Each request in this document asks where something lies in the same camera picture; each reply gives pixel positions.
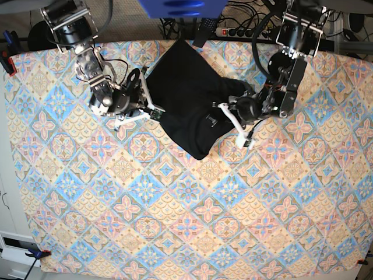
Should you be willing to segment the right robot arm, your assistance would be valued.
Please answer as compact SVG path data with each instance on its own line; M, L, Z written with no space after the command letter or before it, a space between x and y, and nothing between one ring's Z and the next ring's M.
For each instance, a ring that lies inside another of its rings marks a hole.
M60 51L71 50L76 55L76 76L90 86L88 107L95 115L115 117L118 125L160 119L164 109L152 101L145 79L147 68L135 68L122 81L117 80L112 61L94 45L104 29L96 27L85 1L49 1L40 12L51 31L47 39Z

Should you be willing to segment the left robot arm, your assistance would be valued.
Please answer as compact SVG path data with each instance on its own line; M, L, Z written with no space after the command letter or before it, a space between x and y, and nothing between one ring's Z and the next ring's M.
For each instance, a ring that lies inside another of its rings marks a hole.
M281 1L257 25L252 35L255 65L266 81L260 92L251 89L230 96L226 109L239 125L270 117L287 118L294 110L298 88L307 67L307 57L315 56L330 11L321 1ZM274 16L281 16L276 43L281 49L263 67L257 41Z

